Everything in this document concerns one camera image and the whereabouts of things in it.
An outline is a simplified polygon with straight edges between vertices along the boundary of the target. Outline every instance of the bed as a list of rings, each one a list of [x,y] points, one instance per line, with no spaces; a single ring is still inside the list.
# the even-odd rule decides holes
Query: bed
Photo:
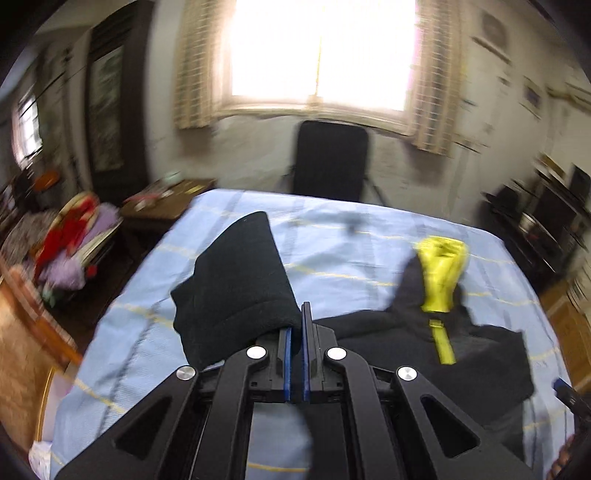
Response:
[[[266,211],[298,304],[315,318],[383,309],[413,243],[428,235],[457,238],[470,250],[461,279],[478,324],[522,330],[536,392],[524,404],[526,463],[542,479],[566,438],[572,415],[552,382],[568,381],[558,341],[534,291],[502,242],[471,227],[374,205],[283,194],[213,190],[190,209],[146,257],[98,325],[76,387],[61,402],[51,477],[165,377],[186,363],[173,330],[171,289],[187,278],[197,255],[232,222]],[[258,404],[246,478],[303,479],[310,439],[290,405]]]

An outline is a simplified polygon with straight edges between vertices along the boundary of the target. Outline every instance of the small window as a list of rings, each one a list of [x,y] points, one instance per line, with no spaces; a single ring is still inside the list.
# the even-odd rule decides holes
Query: small window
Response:
[[[39,136],[39,120],[37,119],[37,103],[35,96],[25,96],[15,108],[13,116],[14,156],[22,170],[33,161],[33,157],[41,151]]]

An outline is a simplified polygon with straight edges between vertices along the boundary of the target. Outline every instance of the silver screw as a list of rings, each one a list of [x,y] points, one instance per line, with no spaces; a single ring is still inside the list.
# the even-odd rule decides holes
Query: silver screw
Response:
[[[191,380],[195,376],[195,369],[188,365],[177,370],[177,378],[180,380]]]
[[[344,348],[341,348],[339,346],[335,346],[335,347],[329,348],[328,351],[326,352],[326,355],[328,355],[329,358],[332,358],[332,360],[342,360],[343,358],[345,358],[347,356],[347,350],[345,350]]]
[[[407,382],[410,382],[417,377],[417,371],[413,367],[400,367],[397,373],[400,378]]]
[[[252,346],[246,351],[247,357],[252,358],[254,360],[263,358],[266,354],[267,351],[263,347],[258,345]]]

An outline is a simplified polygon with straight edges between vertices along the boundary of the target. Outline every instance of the blue object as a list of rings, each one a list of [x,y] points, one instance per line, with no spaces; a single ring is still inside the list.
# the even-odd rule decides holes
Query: blue object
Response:
[[[560,387],[570,387],[570,385],[566,383],[564,380],[562,380],[562,378],[557,378],[556,380],[554,380],[552,388],[554,389],[554,391],[558,391]]]
[[[309,368],[309,358],[308,358],[308,328],[306,326],[306,320],[302,318],[301,321],[301,356],[303,358],[303,371],[302,371],[302,379],[304,382],[304,401],[310,401],[310,368]]]
[[[291,400],[291,327],[285,331],[285,360],[283,362],[283,392],[285,401]]]

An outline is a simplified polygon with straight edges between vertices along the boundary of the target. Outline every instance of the purple cloth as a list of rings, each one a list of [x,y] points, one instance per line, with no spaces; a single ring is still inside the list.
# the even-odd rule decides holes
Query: purple cloth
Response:
[[[101,203],[96,222],[82,240],[79,248],[85,246],[99,233],[114,227],[117,222],[119,222],[119,209],[110,203]],[[39,275],[39,279],[46,282],[51,288],[63,288],[64,290],[80,290],[86,285],[84,268],[75,256],[68,257],[65,249],[47,264]]]

